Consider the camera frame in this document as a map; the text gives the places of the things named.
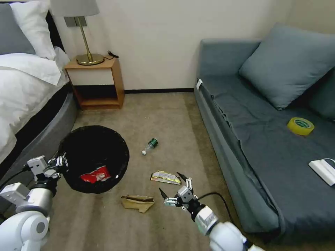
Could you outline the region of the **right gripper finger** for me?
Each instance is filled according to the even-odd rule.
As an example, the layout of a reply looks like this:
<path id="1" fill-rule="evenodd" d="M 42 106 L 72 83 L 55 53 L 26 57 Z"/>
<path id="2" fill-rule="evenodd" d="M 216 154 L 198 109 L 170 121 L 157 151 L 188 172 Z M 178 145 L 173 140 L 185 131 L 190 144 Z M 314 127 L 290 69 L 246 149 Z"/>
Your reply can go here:
<path id="1" fill-rule="evenodd" d="M 163 203 L 165 205 L 173 207 L 181 207 L 181 198 L 178 195 L 175 195 L 175 197 L 168 197 L 161 188 L 159 188 L 159 191 L 164 199 Z"/>
<path id="2" fill-rule="evenodd" d="M 192 194 L 194 194 L 194 190 L 193 190 L 193 185 L 192 185 L 192 178 L 191 177 L 187 177 L 184 174 L 181 174 L 180 172 L 177 172 L 177 174 L 180 176 L 180 178 L 186 182 L 186 187 L 189 188 L 189 190 L 191 191 Z"/>

